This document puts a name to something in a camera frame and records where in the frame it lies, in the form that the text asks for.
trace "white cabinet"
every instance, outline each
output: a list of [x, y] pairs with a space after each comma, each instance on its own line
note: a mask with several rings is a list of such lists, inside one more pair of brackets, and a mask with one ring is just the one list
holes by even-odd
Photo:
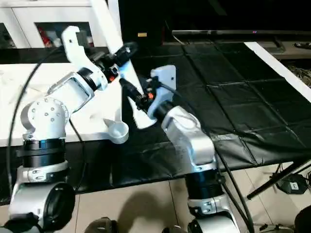
[[0, 8], [0, 48], [29, 48], [11, 8]]
[[[118, 0], [106, 1], [121, 33]], [[106, 46], [89, 0], [0, 0], [0, 32], [2, 22], [17, 48], [58, 46], [67, 26], [78, 26], [90, 46]]]
[[87, 33], [90, 44], [106, 46], [91, 7], [14, 7], [20, 26], [32, 48], [47, 47], [59, 42], [61, 32], [67, 26], [79, 26]]

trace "black tablecloth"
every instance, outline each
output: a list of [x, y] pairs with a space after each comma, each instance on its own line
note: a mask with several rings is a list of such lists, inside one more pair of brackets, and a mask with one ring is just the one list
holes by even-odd
[[[2, 50], [0, 63], [34, 63], [43, 49]], [[67, 62], [62, 55], [49, 62]], [[199, 109], [212, 139], [231, 169], [307, 159], [311, 155], [311, 104], [244, 44], [142, 48], [132, 60], [137, 73], [175, 65], [177, 90]], [[175, 98], [175, 103], [182, 104]], [[92, 192], [184, 175], [160, 125], [138, 130], [127, 98], [123, 120], [129, 139], [122, 145], [86, 142], [86, 176], [80, 192]], [[5, 148], [0, 148], [0, 202], [8, 201]], [[66, 144], [69, 182], [81, 177], [79, 143]], [[16, 168], [19, 160], [13, 159]]]

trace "black cable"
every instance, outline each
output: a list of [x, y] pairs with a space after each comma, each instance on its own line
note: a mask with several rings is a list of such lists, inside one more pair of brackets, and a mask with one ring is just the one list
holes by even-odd
[[227, 186], [225, 183], [222, 183], [222, 186], [224, 187], [224, 190], [225, 190], [225, 192], [228, 194], [229, 198], [231, 199], [233, 205], [237, 208], [237, 210], [238, 210], [239, 214], [241, 215], [243, 221], [245, 222], [247, 228], [249, 228], [249, 227], [250, 227], [250, 226], [248, 226], [249, 221], [248, 221], [248, 219], [246, 218], [246, 216], [245, 216], [244, 212], [242, 211], [242, 209], [240, 208], [240, 206], [239, 206], [237, 200], [235, 200], [234, 196], [232, 195], [232, 193], [230, 192], [228, 186]]
[[69, 119], [69, 124], [71, 125], [71, 127], [73, 128], [73, 130], [74, 130], [74, 132], [76, 133], [77, 137], [79, 138], [79, 141], [80, 141], [80, 143], [81, 143], [81, 145], [82, 145], [82, 158], [84, 159], [82, 175], [81, 175], [81, 178], [80, 178], [80, 180], [79, 180], [78, 185], [76, 186], [76, 188], [75, 188], [75, 190], [74, 190], [74, 191], [77, 192], [77, 191], [79, 190], [79, 188], [81, 187], [81, 184], [82, 184], [82, 182], [83, 182], [84, 176], [85, 176], [85, 174], [86, 174], [87, 163], [86, 163], [85, 158], [84, 158], [84, 154], [85, 154], [85, 143], [84, 143], [84, 141], [82, 140], [82, 138], [81, 138], [80, 134], [78, 133], [77, 129], [74, 127], [74, 125], [73, 125], [71, 119]]
[[51, 52], [48, 53], [47, 56], [45, 56], [43, 59], [41, 59], [37, 63], [37, 65], [34, 67], [32, 72], [28, 76], [28, 79], [27, 79], [26, 83], [24, 84], [22, 91], [20, 92], [20, 95], [18, 97], [16, 106], [15, 106], [15, 109], [14, 109], [14, 113], [13, 113], [13, 117], [12, 117], [12, 122], [11, 122], [11, 126], [10, 126], [9, 138], [8, 138], [8, 146], [6, 148], [6, 170], [7, 170], [8, 182], [9, 182], [9, 190], [10, 190], [10, 194], [11, 195], [12, 195], [12, 192], [13, 192], [13, 183], [12, 183], [12, 174], [11, 174], [11, 146], [12, 146], [13, 128], [14, 128], [14, 124], [15, 124], [15, 119], [16, 119], [17, 111], [18, 111], [20, 102], [21, 102], [21, 100], [23, 98], [23, 95], [24, 95], [24, 93], [26, 91], [26, 88], [27, 88], [31, 78], [34, 76], [35, 72], [38, 70], [38, 68], [41, 66], [42, 63], [44, 63], [53, 53], [55, 53], [59, 49], [61, 49], [61, 47], [53, 49]]
[[[165, 85], [165, 84], [163, 84], [163, 83], [160, 83], [160, 86], [164, 87], [165, 89], [167, 89], [167, 90], [171, 91], [172, 93], [174, 93], [175, 95], [177, 95], [177, 96], [191, 109], [191, 111], [193, 111], [195, 117], [196, 117], [196, 118], [198, 119], [198, 121], [201, 123], [201, 128], [202, 128], [203, 131], [205, 131], [205, 133], [208, 135], [208, 130], [207, 130], [207, 127], [206, 127], [205, 124], [204, 124], [204, 121], [201, 119], [200, 114], [198, 114], [198, 111], [192, 106], [192, 104], [191, 104], [187, 99], [183, 98], [183, 96], [182, 96], [178, 91], [176, 91], [176, 90], [170, 88], [169, 86], [167, 86], [167, 85]], [[227, 171], [227, 173], [228, 173], [228, 175], [229, 175], [229, 177], [230, 177], [230, 179], [231, 179], [231, 181], [232, 181], [232, 183], [233, 183], [233, 186], [234, 186], [234, 188], [236, 189], [236, 191], [237, 191], [237, 193], [238, 193], [238, 196], [239, 196], [239, 198], [240, 198], [240, 200], [241, 200], [241, 203], [242, 203], [242, 206], [243, 206], [243, 208], [244, 208], [244, 210], [245, 210], [245, 213], [246, 213], [247, 218], [246, 218], [245, 215], [243, 214], [243, 211], [241, 210], [241, 208], [240, 208], [239, 205], [235, 205], [235, 207], [238, 209], [238, 211], [239, 211], [239, 213], [241, 214], [243, 220], [245, 221], [245, 224], [246, 224], [246, 226], [247, 226], [247, 228], [248, 228], [248, 231], [249, 231], [250, 233], [255, 233], [254, 223], [253, 223], [253, 220], [252, 220], [252, 216], [251, 216], [251, 214], [250, 214], [250, 212], [249, 212], [249, 210], [248, 210], [248, 207], [247, 207], [247, 205], [246, 205], [245, 199], [244, 199], [244, 197], [243, 197], [243, 195], [242, 195], [242, 193], [241, 193], [241, 191], [240, 191], [240, 189], [239, 189], [239, 187], [238, 187], [238, 185], [237, 185], [237, 183], [236, 183], [236, 181], [235, 181], [235, 178], [233, 177], [232, 172], [231, 172], [231, 170], [230, 170], [230, 168], [229, 168], [227, 162], [225, 161], [225, 159], [223, 158], [223, 156], [217, 151], [217, 148], [216, 148], [216, 147], [215, 147], [215, 152], [217, 153], [218, 157], [219, 157], [220, 160], [222, 161], [222, 163], [223, 163], [223, 165], [224, 165], [224, 167], [225, 167], [225, 170]], [[229, 190], [229, 189], [227, 189], [227, 190], [228, 190], [228, 192], [229, 192], [229, 193], [228, 193], [229, 197], [230, 197], [230, 196], [233, 197], [232, 193], [230, 193], [230, 190]]]

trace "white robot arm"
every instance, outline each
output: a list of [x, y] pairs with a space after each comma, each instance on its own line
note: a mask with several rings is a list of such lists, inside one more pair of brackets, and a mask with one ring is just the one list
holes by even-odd
[[107, 77], [117, 77], [119, 67], [137, 50], [135, 43], [127, 43], [115, 54], [100, 52], [90, 60], [78, 45], [78, 32], [77, 27], [70, 26], [62, 34], [67, 58], [78, 71], [52, 85], [44, 97], [29, 103], [21, 112], [27, 130], [22, 150], [17, 152], [22, 166], [17, 169], [11, 196], [10, 221], [1, 230], [19, 232], [22, 227], [32, 233], [51, 232], [69, 222], [75, 193], [66, 183], [69, 166], [65, 160], [65, 126], [70, 116], [94, 97], [96, 90], [105, 90]]

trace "white edge strip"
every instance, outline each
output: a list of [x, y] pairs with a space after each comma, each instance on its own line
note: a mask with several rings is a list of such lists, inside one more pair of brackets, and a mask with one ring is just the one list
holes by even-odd
[[257, 42], [244, 42], [244, 44], [268, 64], [275, 72], [282, 76], [301, 95], [311, 102], [311, 89], [305, 85], [298, 77], [291, 73], [281, 62], [272, 56], [267, 50]]

